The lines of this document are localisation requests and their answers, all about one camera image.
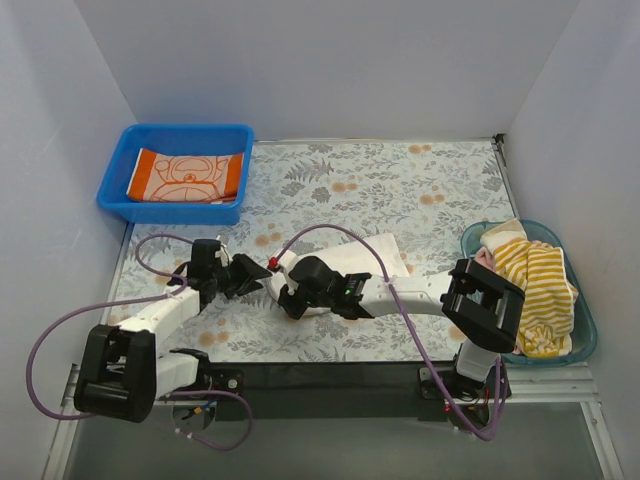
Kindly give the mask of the white towel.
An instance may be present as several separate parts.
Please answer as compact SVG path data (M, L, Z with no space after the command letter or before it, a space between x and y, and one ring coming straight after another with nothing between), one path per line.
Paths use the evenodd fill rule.
M360 305L372 315L372 318L398 313L401 310L417 313L427 311L429 283L409 275L400 257L395 238L390 233L298 256L299 261L305 257L316 256L341 275L370 273L372 278L364 285L364 297ZM266 287L277 302L282 286L287 285L289 292L293 293L296 284L290 279L285 280L281 274L276 273L276 269L277 259L275 273L267 280ZM325 312L331 311L326 308L310 308L303 316Z

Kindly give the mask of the orange cartoon towel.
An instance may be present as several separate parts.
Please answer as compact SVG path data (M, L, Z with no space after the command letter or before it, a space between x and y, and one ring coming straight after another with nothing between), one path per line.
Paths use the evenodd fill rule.
M136 202L223 203L238 193L244 155L170 156L143 148L127 188Z

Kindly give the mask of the yellow striped towel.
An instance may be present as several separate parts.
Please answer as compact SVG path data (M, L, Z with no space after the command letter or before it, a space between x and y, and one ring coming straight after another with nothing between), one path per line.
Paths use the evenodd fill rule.
M494 271L525 294L516 336L517 351L529 358L554 358L573 348L577 288L569 281L564 251L528 238L511 219L480 237Z

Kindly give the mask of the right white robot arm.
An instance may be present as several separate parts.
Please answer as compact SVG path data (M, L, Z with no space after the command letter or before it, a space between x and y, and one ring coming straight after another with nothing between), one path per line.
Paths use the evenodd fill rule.
M330 311L358 320L392 314L439 315L466 336L455 361L459 377L486 381L498 357L514 350L524 291L474 260L428 277L341 274L317 256L280 267L270 281L278 305L292 319Z

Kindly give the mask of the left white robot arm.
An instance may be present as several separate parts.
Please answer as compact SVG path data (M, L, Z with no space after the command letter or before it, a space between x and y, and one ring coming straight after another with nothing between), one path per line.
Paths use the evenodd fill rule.
M161 344L216 297L240 297L261 289L270 271L245 254L229 255L214 239L197 239L191 258L168 273L164 294L114 326L90 330L74 392L75 408L134 423L155 401L185 393L195 399L228 390L208 355L191 348L160 351Z

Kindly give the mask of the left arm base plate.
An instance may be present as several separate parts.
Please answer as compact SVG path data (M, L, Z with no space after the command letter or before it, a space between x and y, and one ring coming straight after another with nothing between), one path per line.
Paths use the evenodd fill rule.
M210 401L220 398L213 391L223 391L240 395L244 387L245 375L237 368L213 368L205 372L204 386L207 394L204 397Z

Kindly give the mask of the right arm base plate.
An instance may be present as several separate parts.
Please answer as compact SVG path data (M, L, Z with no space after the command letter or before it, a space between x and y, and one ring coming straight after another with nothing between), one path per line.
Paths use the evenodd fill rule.
M467 378L452 366L435 365L435 372L422 367L418 371L421 395L425 399L445 399L444 391L455 401L467 403L488 401L499 398L503 394L504 380L499 376L496 380L496 367L491 367L484 381Z

